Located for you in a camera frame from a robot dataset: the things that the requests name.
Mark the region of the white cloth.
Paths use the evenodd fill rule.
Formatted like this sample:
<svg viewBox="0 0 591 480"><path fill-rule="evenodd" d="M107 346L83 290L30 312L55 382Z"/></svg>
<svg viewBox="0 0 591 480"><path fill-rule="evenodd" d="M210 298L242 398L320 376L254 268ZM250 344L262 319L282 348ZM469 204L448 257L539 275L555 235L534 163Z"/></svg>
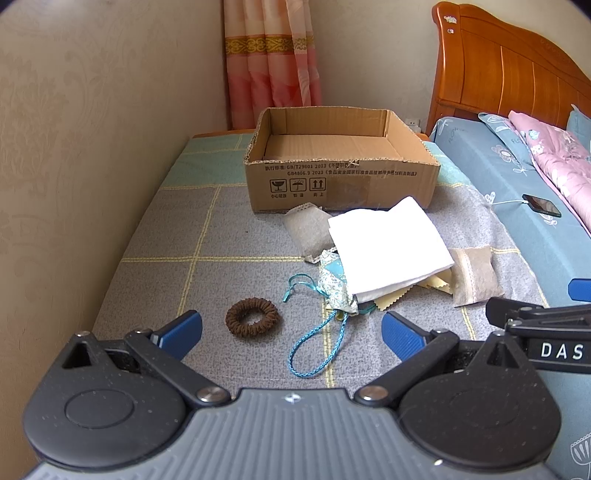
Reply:
<svg viewBox="0 0 591 480"><path fill-rule="evenodd" d="M350 294L376 300L447 270L454 260L439 231L408 196L388 211L355 209L329 219Z"/></svg>

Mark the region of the floral pouch with teal cord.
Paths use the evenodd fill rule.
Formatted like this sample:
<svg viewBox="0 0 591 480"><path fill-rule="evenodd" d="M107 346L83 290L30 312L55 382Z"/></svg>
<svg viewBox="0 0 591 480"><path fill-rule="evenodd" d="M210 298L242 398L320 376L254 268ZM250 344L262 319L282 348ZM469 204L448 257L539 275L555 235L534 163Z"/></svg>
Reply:
<svg viewBox="0 0 591 480"><path fill-rule="evenodd" d="M287 368L290 370L290 373L297 378L308 379L322 373L325 368L332 364L335 357L338 356L339 349L341 349L342 342L345 339L346 326L348 326L349 319L360 315L369 315L377 309L377 305L373 301L367 304L360 304L356 296L349 293L348 281L346 281L345 269L342 265L341 257L339 257L338 253L328 250L322 251L320 255L320 272L318 273L317 280L304 273L297 273L290 276L290 279L287 280L287 291L283 295L283 303L287 303L290 300L290 297L296 293L298 286L308 288L312 292L315 292L315 294L318 294L318 296L321 296L325 303L325 309L328 311L328 316L325 320L301 336L294 343L294 346L290 349L290 353L287 355ZM324 361L314 369L308 372L298 371L296 366L294 366L294 357L296 357L298 349L312 337L318 333L322 333L334 321L339 323L339 336L335 340L332 350L329 354L325 354Z"/></svg>

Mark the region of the pink patterned curtain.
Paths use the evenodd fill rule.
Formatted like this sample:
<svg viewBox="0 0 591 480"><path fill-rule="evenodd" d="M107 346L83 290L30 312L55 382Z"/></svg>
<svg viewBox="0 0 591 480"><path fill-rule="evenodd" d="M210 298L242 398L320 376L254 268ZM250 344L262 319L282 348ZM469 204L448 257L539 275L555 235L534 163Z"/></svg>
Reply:
<svg viewBox="0 0 591 480"><path fill-rule="evenodd" d="M223 14L233 128L255 128L268 107L322 104L308 1L225 1Z"/></svg>

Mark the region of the grey lace sachet pillow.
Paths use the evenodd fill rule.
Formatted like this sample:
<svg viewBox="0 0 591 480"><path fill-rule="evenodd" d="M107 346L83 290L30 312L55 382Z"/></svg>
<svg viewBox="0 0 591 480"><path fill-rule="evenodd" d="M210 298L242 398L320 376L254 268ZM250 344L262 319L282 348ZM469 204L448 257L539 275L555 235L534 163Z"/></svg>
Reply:
<svg viewBox="0 0 591 480"><path fill-rule="evenodd" d="M490 246L452 248L449 252L454 260L451 286L455 307L480 304L493 297L504 296L492 264Z"/></svg>

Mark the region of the brown hair scrunchie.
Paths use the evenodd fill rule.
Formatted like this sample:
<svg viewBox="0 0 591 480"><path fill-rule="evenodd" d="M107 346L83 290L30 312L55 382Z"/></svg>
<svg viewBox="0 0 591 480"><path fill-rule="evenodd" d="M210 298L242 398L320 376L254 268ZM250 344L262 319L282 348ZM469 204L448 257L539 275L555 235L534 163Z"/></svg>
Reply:
<svg viewBox="0 0 591 480"><path fill-rule="evenodd" d="M232 305L225 315L225 326L235 337L250 339L266 335L280 324L280 313L264 298L245 298Z"/></svg>

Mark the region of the wooden bed headboard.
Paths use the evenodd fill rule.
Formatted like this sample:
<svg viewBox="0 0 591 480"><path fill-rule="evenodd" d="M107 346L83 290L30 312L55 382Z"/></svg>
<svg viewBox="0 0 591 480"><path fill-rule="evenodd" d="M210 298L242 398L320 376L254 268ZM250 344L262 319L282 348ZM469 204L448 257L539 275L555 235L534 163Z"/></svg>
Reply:
<svg viewBox="0 0 591 480"><path fill-rule="evenodd" d="M590 79L556 44L471 4L432 8L439 53L426 130L451 116L526 113L565 128L576 106L590 114Z"/></svg>

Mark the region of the open cardboard box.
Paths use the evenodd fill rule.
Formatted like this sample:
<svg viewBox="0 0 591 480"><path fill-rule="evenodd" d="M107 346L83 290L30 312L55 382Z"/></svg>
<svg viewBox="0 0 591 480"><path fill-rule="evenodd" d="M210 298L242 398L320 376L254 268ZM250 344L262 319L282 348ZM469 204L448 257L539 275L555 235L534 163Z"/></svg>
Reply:
<svg viewBox="0 0 591 480"><path fill-rule="evenodd" d="M395 112L346 106L267 108L243 164L256 213L305 202L328 211L390 209L408 196L428 208L440 172Z"/></svg>

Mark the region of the blue pillow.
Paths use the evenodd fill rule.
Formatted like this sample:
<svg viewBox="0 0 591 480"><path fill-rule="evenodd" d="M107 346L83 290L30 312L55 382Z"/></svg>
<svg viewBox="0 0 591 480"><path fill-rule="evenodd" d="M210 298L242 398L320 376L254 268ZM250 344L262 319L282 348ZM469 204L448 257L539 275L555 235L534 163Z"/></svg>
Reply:
<svg viewBox="0 0 591 480"><path fill-rule="evenodd" d="M571 107L572 110L567 121L567 131L573 134L587 150L590 150L591 119L576 105L572 104Z"/></svg>

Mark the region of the pink floral quilt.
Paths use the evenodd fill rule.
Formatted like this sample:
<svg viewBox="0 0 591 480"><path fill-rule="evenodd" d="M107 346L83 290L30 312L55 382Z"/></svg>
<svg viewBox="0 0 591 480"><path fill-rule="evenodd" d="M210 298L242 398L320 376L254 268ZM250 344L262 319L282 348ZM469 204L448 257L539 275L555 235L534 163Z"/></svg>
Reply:
<svg viewBox="0 0 591 480"><path fill-rule="evenodd" d="M535 165L590 230L590 153L570 132L525 113L509 120L525 139Z"/></svg>

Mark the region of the blue floral bed sheet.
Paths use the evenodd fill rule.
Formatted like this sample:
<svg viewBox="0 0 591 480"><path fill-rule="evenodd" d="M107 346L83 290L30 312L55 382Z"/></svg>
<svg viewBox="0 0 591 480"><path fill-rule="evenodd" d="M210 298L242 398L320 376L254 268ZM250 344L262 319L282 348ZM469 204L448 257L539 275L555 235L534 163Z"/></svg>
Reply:
<svg viewBox="0 0 591 480"><path fill-rule="evenodd" d="M590 302L572 300L568 284L590 278L590 234L562 194L535 165L531 151L509 119L481 113L476 120L444 117L432 141L486 198L533 270L553 307ZM534 212L529 194L550 200L561 218ZM590 373L541 370L562 414L562 429L549 467L563 479L590 476Z"/></svg>

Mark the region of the black smartphone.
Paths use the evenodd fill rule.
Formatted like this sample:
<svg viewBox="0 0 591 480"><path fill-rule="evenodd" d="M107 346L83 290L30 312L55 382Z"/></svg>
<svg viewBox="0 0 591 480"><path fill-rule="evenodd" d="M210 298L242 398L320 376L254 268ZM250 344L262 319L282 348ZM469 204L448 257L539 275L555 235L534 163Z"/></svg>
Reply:
<svg viewBox="0 0 591 480"><path fill-rule="evenodd" d="M559 209L550 200L529 194L523 194L522 199L536 213L556 218L562 217L562 214L559 211Z"/></svg>

